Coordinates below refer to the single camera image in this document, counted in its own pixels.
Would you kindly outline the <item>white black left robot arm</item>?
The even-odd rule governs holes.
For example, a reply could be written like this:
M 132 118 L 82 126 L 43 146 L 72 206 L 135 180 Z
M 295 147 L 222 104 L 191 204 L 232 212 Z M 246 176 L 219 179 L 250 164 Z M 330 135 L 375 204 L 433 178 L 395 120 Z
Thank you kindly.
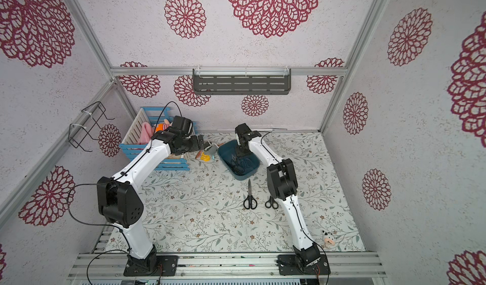
M 193 121 L 175 116 L 172 125 L 155 131 L 146 147 L 125 168 L 98 181 L 99 212 L 121 231 L 132 258 L 145 260 L 154 248 L 140 221 L 144 213 L 139 196 L 142 184 L 170 155 L 199 151 L 203 144 L 203 137 L 194 133 Z

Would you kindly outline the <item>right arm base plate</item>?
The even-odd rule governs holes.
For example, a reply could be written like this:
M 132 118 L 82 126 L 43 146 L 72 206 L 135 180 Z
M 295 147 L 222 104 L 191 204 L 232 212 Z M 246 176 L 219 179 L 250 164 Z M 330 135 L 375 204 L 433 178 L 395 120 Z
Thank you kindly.
M 331 273 L 329 261 L 317 245 L 297 250 L 292 255 L 278 255 L 277 267 L 282 276 L 320 275 L 328 276 Z

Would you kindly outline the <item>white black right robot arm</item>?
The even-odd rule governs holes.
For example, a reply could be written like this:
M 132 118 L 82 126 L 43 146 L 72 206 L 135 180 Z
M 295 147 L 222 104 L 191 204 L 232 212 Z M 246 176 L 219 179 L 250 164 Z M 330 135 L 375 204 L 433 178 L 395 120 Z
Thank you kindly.
M 261 133 L 251 130 L 247 124 L 238 125 L 235 134 L 236 155 L 245 157 L 254 154 L 267 168 L 268 191 L 284 211 L 289 223 L 297 265 L 302 269 L 315 265 L 321 259 L 320 247 L 311 237 L 301 211 L 293 161 L 276 154 L 264 141 Z

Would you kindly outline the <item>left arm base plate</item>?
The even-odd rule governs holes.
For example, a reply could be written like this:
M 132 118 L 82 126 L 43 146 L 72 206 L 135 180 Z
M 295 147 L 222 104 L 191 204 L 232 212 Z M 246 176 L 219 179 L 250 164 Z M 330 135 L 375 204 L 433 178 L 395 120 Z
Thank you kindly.
M 145 259 L 138 259 L 131 255 L 127 258 L 125 277 L 175 276 L 179 260 L 176 255 L 157 255 L 155 246 Z

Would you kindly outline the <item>small black scissors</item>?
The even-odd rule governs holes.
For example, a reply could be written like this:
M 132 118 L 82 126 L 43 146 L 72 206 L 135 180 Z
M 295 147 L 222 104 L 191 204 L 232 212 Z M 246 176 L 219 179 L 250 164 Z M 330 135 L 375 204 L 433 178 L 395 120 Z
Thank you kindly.
M 270 196 L 269 199 L 265 202 L 265 207 L 268 209 L 274 209 L 277 210 L 279 208 L 278 203 L 275 201 L 275 199 Z

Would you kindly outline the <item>blue handled scissors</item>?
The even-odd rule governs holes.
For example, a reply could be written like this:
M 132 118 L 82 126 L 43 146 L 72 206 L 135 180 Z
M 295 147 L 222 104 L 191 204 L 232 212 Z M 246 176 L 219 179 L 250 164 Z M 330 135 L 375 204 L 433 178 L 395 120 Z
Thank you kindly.
M 237 176 L 244 176 L 254 170 L 254 163 L 248 157 L 239 158 L 233 156 L 229 162 L 229 166 L 231 171 Z

